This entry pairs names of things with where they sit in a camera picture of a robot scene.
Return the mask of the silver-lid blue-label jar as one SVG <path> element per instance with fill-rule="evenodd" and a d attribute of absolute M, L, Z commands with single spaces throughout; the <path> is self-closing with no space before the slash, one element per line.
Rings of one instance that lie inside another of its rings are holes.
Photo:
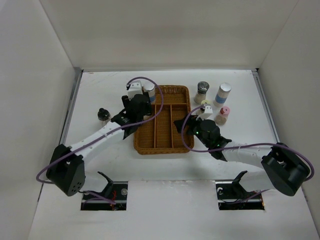
<path fill-rule="evenodd" d="M 213 100 L 213 104 L 216 107 L 222 107 L 225 104 L 225 102 L 230 94 L 231 89 L 232 89 L 232 87 L 229 83 L 227 83 L 227 82 L 222 83 L 218 88 L 216 96 Z"/>
<path fill-rule="evenodd" d="M 156 87 L 152 82 L 146 81 L 143 84 L 143 91 L 149 95 L 149 100 L 153 104 L 156 101 Z"/>

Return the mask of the yellow-cap spice bottle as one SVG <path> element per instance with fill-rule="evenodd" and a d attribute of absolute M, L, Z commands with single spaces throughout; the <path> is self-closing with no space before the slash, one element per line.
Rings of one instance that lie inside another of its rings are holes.
<path fill-rule="evenodd" d="M 205 118 L 211 116 L 213 114 L 213 109 L 212 109 L 212 106 L 210 104 L 210 102 L 208 100 L 202 100 L 201 101 L 201 104 L 200 104 L 202 107 L 199 108 L 197 111 L 196 111 L 196 114 L 199 116 L 199 115 L 204 115 Z"/>

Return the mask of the black-cap spice grinder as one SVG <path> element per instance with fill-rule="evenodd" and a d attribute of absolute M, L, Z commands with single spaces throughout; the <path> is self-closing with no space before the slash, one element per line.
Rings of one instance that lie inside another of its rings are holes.
<path fill-rule="evenodd" d="M 111 118 L 111 114 L 107 109 L 100 108 L 98 110 L 97 117 L 102 123 L 107 123 Z"/>

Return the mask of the pink-cap spice bottle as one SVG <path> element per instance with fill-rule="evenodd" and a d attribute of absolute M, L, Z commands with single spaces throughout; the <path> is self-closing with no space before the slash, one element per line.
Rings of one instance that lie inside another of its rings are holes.
<path fill-rule="evenodd" d="M 229 107 L 223 106 L 214 118 L 215 123 L 219 126 L 223 126 L 228 120 L 230 111 Z"/>

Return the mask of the black-cap white powder bottle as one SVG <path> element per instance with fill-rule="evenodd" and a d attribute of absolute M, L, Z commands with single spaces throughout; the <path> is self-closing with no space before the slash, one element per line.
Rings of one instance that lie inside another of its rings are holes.
<path fill-rule="evenodd" d="M 194 97 L 194 102 L 197 104 L 201 104 L 203 100 L 206 99 L 207 91 L 209 90 L 210 85 L 206 81 L 200 81 L 197 84 L 197 92 Z"/>

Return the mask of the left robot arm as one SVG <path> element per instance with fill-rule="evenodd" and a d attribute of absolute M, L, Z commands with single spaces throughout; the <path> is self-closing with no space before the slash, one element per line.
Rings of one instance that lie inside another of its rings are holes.
<path fill-rule="evenodd" d="M 112 195 L 112 180 L 101 171 L 86 173 L 86 166 L 110 145 L 136 132 L 144 117 L 152 114 L 147 93 L 133 98 L 124 95 L 121 99 L 124 109 L 97 132 L 70 146 L 60 144 L 54 149 L 46 177 L 68 197 L 87 191 L 103 200 Z"/>

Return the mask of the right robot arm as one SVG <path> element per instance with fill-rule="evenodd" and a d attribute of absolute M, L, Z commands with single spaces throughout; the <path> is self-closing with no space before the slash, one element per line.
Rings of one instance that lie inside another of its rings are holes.
<path fill-rule="evenodd" d="M 186 116 L 173 123 L 179 134 L 198 138 L 214 159 L 243 163 L 259 169 L 254 172 L 243 170 L 233 180 L 231 190 L 238 198 L 255 190 L 269 189 L 292 197 L 314 175 L 315 171 L 306 158 L 284 143 L 241 145 L 223 137 L 213 120 L 197 115 Z"/>

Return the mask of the brown wicker divided basket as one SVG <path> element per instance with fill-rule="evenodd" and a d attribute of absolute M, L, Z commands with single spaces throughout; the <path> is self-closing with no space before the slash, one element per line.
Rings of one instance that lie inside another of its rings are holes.
<path fill-rule="evenodd" d="M 183 85 L 160 85 L 164 97 L 161 107 L 161 95 L 155 90 L 156 100 L 152 104 L 152 113 L 160 114 L 143 124 L 134 133 L 134 149 L 140 155 L 183 154 L 189 152 L 184 146 L 181 134 L 174 121 L 183 119 L 191 111 L 189 89 Z"/>

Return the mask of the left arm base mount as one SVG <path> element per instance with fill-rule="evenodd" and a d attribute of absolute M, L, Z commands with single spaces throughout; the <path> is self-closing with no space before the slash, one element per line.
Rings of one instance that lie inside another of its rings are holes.
<path fill-rule="evenodd" d="M 127 181 L 113 181 L 104 173 L 99 172 L 106 180 L 102 192 L 84 192 L 82 194 L 81 211 L 126 211 L 129 183 Z"/>

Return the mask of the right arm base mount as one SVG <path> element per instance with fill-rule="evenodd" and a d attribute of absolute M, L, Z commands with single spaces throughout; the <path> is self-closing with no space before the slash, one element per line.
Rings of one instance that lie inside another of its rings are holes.
<path fill-rule="evenodd" d="M 263 191 L 247 192 L 240 180 L 247 173 L 242 171 L 234 179 L 215 182 L 218 208 L 221 211 L 265 210 Z"/>

